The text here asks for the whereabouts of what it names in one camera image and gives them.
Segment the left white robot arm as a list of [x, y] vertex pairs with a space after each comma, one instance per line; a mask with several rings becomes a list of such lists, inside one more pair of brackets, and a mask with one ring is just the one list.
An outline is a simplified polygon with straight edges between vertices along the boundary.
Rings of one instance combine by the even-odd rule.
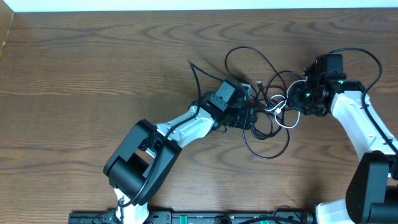
[[160, 189], [182, 149], [220, 127], [249, 129], [252, 86], [232, 79], [194, 101], [168, 122], [137, 122], [104, 165], [118, 206], [116, 223], [144, 223], [148, 201]]

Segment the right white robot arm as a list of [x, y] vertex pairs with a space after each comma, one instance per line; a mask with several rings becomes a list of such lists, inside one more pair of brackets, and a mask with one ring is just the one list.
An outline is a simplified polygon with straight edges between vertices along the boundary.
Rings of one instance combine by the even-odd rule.
[[342, 125], [359, 165], [342, 199], [319, 203], [316, 223], [397, 223], [397, 138], [375, 112], [364, 85], [348, 80], [340, 54], [324, 54], [288, 91], [288, 106], [302, 114], [332, 114]]

